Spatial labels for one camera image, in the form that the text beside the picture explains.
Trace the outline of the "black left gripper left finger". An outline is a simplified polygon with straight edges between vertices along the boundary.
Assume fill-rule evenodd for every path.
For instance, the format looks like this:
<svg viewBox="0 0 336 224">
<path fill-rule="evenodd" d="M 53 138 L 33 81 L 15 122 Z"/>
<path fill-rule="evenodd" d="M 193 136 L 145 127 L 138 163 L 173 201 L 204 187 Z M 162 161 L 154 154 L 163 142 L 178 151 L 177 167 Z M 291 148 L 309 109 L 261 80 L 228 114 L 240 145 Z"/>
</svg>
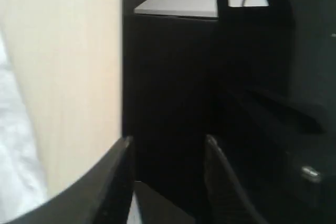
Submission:
<svg viewBox="0 0 336 224">
<path fill-rule="evenodd" d="M 134 190 L 134 140 L 121 138 L 66 190 L 12 223 L 126 223 Z"/>
</svg>

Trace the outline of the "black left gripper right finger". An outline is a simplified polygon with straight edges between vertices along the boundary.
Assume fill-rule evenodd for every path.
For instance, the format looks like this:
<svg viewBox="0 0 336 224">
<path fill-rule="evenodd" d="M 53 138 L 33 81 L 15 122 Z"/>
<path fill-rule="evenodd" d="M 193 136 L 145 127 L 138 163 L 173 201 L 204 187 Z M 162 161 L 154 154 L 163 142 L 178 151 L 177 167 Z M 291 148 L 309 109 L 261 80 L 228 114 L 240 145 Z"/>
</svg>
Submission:
<svg viewBox="0 0 336 224">
<path fill-rule="evenodd" d="M 213 223 L 262 223 L 225 153 L 212 135 L 205 140 L 205 184 Z"/>
</svg>

